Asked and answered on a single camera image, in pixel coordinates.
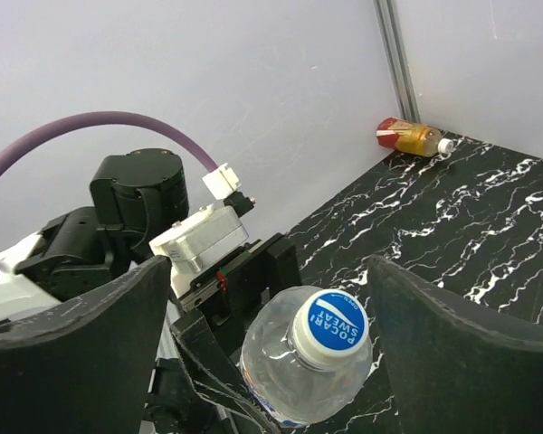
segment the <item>blue label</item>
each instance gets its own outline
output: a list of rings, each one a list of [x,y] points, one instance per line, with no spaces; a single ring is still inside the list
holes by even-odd
[[[334,292],[316,298],[310,307],[308,324],[318,342],[330,350],[352,348],[366,327],[356,300]]]

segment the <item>black marble surface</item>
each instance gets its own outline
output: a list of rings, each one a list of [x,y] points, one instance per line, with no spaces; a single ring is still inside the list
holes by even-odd
[[[457,139],[433,159],[392,154],[291,231],[306,284],[366,300],[381,254],[476,303],[543,325],[543,160]],[[308,434],[400,433],[374,327],[364,388]]]

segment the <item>white bottle cap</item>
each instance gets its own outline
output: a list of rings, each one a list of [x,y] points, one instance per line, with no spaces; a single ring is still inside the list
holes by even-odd
[[[330,370],[349,360],[368,339],[368,317],[348,292],[324,289],[310,297],[292,325],[296,351],[312,366]]]
[[[454,142],[450,138],[441,138],[436,150],[439,154],[450,154],[454,150]]]

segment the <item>small bottle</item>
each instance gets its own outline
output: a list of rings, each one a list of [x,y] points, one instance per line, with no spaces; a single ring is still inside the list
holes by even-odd
[[[240,369],[253,395],[283,427],[326,420],[351,402],[372,365],[367,314],[347,292],[283,290],[243,342]]]
[[[385,119],[378,126],[376,138],[380,146],[416,156],[450,154],[454,150],[454,142],[443,138],[438,129],[397,118]]]

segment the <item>plastic water bottle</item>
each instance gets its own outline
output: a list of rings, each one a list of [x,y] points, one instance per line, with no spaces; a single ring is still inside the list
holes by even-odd
[[[263,307],[245,336],[240,369],[284,427],[333,416],[362,388],[372,364],[366,311],[347,292],[295,287]]]

